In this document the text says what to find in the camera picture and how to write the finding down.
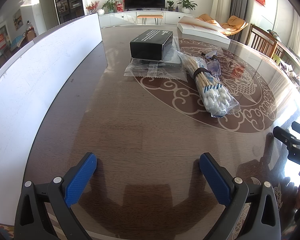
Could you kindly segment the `cotton swabs bag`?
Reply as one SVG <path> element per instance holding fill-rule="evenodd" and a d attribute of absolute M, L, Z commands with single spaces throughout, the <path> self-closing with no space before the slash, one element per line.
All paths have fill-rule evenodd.
<path fill-rule="evenodd" d="M 238 113 L 241 108 L 239 102 L 230 94 L 219 78 L 215 78 L 207 70 L 202 57 L 194 57 L 179 53 L 182 67 L 194 80 L 200 99 L 205 110 L 214 118 Z"/>

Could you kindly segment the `dark item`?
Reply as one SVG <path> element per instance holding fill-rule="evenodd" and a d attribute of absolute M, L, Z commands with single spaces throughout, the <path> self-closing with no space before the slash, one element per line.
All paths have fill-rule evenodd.
<path fill-rule="evenodd" d="M 162 61 L 132 59 L 124 76 L 151 77 L 187 81 L 186 71 L 182 67 L 179 40 L 173 37 L 172 46 Z"/>

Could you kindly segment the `black rectangular box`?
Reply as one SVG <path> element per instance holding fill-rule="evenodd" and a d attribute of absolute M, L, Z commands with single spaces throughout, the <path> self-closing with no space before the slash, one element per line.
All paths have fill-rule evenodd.
<path fill-rule="evenodd" d="M 148 29 L 130 41 L 130 54 L 133 59 L 161 61 L 172 43 L 172 31 Z"/>

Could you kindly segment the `wooden dining chair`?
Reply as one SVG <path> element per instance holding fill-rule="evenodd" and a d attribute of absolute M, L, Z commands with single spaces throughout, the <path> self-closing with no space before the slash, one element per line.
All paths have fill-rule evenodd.
<path fill-rule="evenodd" d="M 283 43 L 254 24 L 250 25 L 245 44 L 269 58 L 276 55 L 285 63 L 300 68 L 300 60 Z"/>

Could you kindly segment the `white storage bin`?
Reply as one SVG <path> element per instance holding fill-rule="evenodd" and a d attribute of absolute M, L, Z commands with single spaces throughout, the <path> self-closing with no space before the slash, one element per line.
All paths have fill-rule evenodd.
<path fill-rule="evenodd" d="M 0 69 L 0 224 L 12 225 L 26 163 L 55 97 L 102 42 L 97 14 L 39 35 Z"/>

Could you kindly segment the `orange lounge chair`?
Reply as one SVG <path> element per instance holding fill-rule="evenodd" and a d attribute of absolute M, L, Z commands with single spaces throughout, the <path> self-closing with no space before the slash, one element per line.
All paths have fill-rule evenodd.
<path fill-rule="evenodd" d="M 219 24 L 216 20 L 211 18 L 208 14 L 202 14 L 199 17 L 197 17 L 196 19 L 223 28 L 224 29 L 223 34 L 225 36 L 235 35 L 235 34 L 239 33 L 240 31 L 242 31 L 245 27 L 248 26 L 248 23 L 245 22 L 245 20 L 238 18 L 235 15 L 230 16 L 228 21 L 225 23 L 222 23 L 222 24 Z"/>

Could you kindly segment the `white standing air conditioner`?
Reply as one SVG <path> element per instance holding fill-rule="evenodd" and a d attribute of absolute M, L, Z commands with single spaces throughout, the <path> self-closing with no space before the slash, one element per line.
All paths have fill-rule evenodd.
<path fill-rule="evenodd" d="M 231 0 L 213 0 L 210 16 L 219 24 L 225 23 L 230 17 Z"/>

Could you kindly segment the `green potted plant right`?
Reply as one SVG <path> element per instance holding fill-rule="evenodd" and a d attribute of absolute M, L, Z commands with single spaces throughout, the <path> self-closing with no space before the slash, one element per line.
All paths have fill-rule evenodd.
<path fill-rule="evenodd" d="M 198 6 L 197 3 L 190 0 L 178 0 L 177 4 L 181 6 L 181 10 L 185 14 L 189 14 L 192 10 L 195 10 Z"/>

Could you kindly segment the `green potted plant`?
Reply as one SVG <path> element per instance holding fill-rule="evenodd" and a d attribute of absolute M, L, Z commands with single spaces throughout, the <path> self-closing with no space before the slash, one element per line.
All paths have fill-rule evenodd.
<path fill-rule="evenodd" d="M 102 9 L 108 13 L 116 12 L 117 0 L 107 0 L 103 5 Z"/>
<path fill-rule="evenodd" d="M 181 6 L 181 10 L 185 14 L 189 14 L 192 10 L 195 10 L 198 6 L 197 3 L 190 0 L 178 0 L 177 4 Z"/>

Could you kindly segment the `small potted plant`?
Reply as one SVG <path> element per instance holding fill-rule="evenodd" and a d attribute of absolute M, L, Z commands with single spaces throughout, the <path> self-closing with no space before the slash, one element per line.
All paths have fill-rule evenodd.
<path fill-rule="evenodd" d="M 168 11 L 173 11 L 174 1 L 167 1 Z"/>

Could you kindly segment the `wooden bench stool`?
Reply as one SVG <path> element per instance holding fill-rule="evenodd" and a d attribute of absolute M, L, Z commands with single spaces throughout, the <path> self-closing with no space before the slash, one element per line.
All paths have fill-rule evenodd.
<path fill-rule="evenodd" d="M 137 16 L 137 19 L 141 20 L 142 25 L 146 25 L 148 19 L 152 19 L 155 25 L 159 25 L 162 23 L 163 18 L 164 18 L 163 15 L 156 15 L 156 14 L 149 14 L 149 15 L 141 14 Z"/>

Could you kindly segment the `white TV cabinet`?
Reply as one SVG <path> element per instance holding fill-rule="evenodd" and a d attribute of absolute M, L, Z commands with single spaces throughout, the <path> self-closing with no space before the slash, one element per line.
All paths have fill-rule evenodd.
<path fill-rule="evenodd" d="M 99 22 L 101 28 L 122 25 L 177 25 L 183 17 L 194 18 L 192 14 L 185 14 L 183 12 L 136 10 L 100 15 Z"/>

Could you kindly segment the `red gift box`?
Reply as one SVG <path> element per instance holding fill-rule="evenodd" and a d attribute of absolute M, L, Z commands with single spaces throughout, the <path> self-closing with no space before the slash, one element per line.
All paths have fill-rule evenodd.
<path fill-rule="evenodd" d="M 116 12 L 124 12 L 123 4 L 121 1 L 116 1 Z"/>

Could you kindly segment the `red flower vase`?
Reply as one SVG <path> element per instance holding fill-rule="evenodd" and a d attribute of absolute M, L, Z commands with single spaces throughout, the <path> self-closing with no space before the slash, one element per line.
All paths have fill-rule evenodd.
<path fill-rule="evenodd" d="M 95 1 L 95 2 L 91 2 L 90 4 L 87 4 L 85 6 L 85 8 L 87 10 L 87 14 L 91 15 L 91 14 L 97 13 L 99 3 L 100 3 L 99 1 Z"/>

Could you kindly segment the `framed wall painting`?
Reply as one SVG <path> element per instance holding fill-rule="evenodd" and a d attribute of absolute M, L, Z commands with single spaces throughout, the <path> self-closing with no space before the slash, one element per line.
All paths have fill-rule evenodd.
<path fill-rule="evenodd" d="M 18 30 L 21 26 L 23 26 L 23 19 L 21 15 L 21 10 L 18 9 L 13 15 L 13 24 L 16 30 Z"/>

